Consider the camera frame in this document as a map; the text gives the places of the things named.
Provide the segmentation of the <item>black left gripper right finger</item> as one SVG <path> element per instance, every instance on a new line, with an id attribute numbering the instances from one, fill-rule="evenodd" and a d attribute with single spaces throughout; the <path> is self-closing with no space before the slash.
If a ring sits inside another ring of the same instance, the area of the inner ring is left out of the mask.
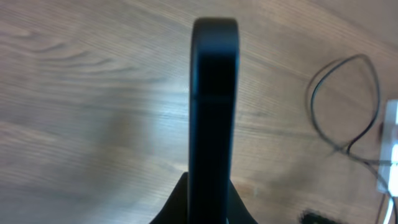
<path id="1" fill-rule="evenodd" d="M 232 181 L 228 189 L 228 223 L 229 224 L 257 224 L 245 204 L 241 200 Z"/>

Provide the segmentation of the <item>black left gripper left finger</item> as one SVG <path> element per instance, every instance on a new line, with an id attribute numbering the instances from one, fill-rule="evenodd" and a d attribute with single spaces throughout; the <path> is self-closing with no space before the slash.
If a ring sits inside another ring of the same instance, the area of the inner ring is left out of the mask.
<path id="1" fill-rule="evenodd" d="M 188 173 L 184 172 L 150 224 L 187 224 Z"/>

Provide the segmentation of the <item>blue screen smartphone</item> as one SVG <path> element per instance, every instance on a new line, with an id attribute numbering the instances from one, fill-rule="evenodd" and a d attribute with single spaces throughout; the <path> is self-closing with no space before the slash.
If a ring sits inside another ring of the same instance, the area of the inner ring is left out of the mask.
<path id="1" fill-rule="evenodd" d="M 190 52 L 189 223 L 226 223 L 239 64 L 238 23 L 202 17 Z"/>

